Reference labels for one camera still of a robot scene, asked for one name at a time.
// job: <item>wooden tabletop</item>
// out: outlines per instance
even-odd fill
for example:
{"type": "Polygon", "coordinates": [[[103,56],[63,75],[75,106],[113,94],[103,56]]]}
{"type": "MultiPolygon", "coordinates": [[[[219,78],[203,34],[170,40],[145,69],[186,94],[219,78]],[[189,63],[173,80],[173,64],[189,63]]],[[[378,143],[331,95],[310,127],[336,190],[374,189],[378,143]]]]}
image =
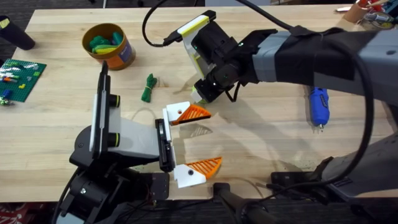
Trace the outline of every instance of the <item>wooden tabletop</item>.
{"type": "MultiPolygon", "coordinates": [[[[357,29],[341,21],[332,6],[268,6],[290,25],[312,30],[333,26],[357,29]]],[[[247,7],[161,8],[147,25],[153,42],[212,9],[216,22],[241,40],[252,30],[278,28],[247,7]]],[[[25,103],[0,108],[0,202],[56,201],[76,167],[69,163],[78,133],[91,123],[91,107],[101,65],[81,47],[83,34],[96,24],[113,22],[124,29],[137,51],[134,63],[109,72],[111,91],[121,95],[122,117],[154,125],[167,104],[193,101],[191,87],[199,79],[181,43],[150,47],[141,34],[142,9],[37,10],[27,27],[34,49],[17,49],[13,58],[47,64],[25,103]],[[148,74],[160,77],[152,102],[141,101],[148,74]]],[[[362,96],[329,91],[331,119],[323,133],[308,115],[305,87],[286,83],[249,84],[231,103],[221,95],[205,107],[211,119],[172,127],[177,162],[223,156],[219,172],[206,184],[178,189],[170,183],[170,199],[209,198],[214,182],[229,182],[242,196],[269,195],[264,185],[271,172],[312,170],[322,159],[357,150],[364,125],[362,96]]],[[[376,101],[373,141],[392,133],[386,107],[376,101]]],[[[159,170],[158,163],[144,171],[159,170]]]]}

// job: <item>green rope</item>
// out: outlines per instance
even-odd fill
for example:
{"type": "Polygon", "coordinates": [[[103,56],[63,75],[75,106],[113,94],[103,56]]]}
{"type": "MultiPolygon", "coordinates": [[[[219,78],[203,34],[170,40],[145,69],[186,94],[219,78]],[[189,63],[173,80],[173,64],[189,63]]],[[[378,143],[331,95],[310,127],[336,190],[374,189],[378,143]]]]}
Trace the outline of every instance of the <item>green rope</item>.
{"type": "Polygon", "coordinates": [[[141,100],[150,103],[150,94],[152,93],[153,87],[156,85],[157,79],[154,78],[153,74],[150,74],[147,78],[147,85],[145,86],[144,93],[142,94],[141,100]]]}

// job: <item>floor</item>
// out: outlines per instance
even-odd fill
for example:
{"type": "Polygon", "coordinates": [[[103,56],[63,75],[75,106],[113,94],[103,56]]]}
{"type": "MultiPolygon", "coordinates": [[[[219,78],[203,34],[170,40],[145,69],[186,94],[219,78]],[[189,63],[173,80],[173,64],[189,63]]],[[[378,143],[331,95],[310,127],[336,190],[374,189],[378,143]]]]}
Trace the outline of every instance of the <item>floor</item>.
{"type": "MultiPolygon", "coordinates": [[[[144,0],[145,7],[153,6],[158,0],[144,0]]],[[[108,0],[108,7],[137,7],[137,0],[108,0]]],[[[195,0],[169,0],[165,7],[193,6],[195,0]]],[[[198,6],[204,6],[205,0],[198,0],[198,6]]],[[[0,15],[9,16],[14,23],[25,29],[35,9],[73,9],[73,8],[101,8],[102,1],[91,4],[87,0],[0,0],[0,15]]],[[[0,39],[0,59],[11,58],[15,47],[0,39]]],[[[170,206],[164,202],[160,206],[170,206]]],[[[398,223],[398,200],[363,200],[369,211],[382,224],[398,223]]],[[[270,200],[267,203],[269,212],[277,217],[289,217],[297,223],[325,223],[325,224],[365,224],[363,218],[354,216],[347,204],[333,203],[329,206],[308,201],[270,200]]],[[[176,212],[149,213],[137,211],[129,220],[120,223],[231,223],[229,216],[221,204],[209,203],[189,207],[176,212]]]]}

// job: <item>black mount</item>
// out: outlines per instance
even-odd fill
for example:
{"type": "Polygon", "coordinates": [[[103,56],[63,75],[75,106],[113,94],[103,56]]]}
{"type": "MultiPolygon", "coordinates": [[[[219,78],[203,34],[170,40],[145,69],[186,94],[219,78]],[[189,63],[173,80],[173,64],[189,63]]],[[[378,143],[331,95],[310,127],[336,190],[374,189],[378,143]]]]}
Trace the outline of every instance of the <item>black mount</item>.
{"type": "Polygon", "coordinates": [[[256,200],[243,199],[230,191],[231,187],[227,183],[215,183],[213,185],[213,195],[215,200],[222,200],[228,209],[233,212],[238,223],[254,224],[295,224],[295,222],[284,218],[277,218],[268,213],[267,208],[256,200]]]}
{"type": "MultiPolygon", "coordinates": [[[[273,172],[271,173],[272,183],[267,184],[267,188],[275,193],[282,190],[284,187],[294,184],[321,181],[322,172],[332,159],[332,157],[324,159],[313,172],[273,172]]],[[[343,202],[343,200],[327,186],[294,188],[277,195],[276,198],[289,198],[293,200],[310,198],[324,205],[330,202],[343,202]]]]}
{"type": "Polygon", "coordinates": [[[116,209],[133,200],[165,200],[169,197],[169,174],[141,174],[129,169],[159,159],[126,157],[108,152],[93,159],[89,150],[91,126],[76,138],[70,162],[80,168],[72,180],[70,191],[61,204],[61,216],[67,213],[82,219],[85,224],[118,217],[116,209]]]}

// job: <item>gray robot arm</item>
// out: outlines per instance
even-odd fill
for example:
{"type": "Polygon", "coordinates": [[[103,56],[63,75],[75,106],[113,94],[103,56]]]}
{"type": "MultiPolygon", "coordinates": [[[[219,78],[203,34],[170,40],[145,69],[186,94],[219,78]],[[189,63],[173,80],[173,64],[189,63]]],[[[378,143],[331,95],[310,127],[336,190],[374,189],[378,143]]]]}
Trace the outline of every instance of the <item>gray robot arm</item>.
{"type": "MultiPolygon", "coordinates": [[[[261,82],[277,82],[275,54],[290,36],[287,31],[271,34],[259,45],[252,56],[257,79],[261,82]]],[[[359,52],[371,76],[374,97],[386,103],[398,105],[398,30],[378,32],[359,52]]],[[[354,80],[314,73],[315,86],[347,93],[363,95],[358,73],[354,80]]]]}

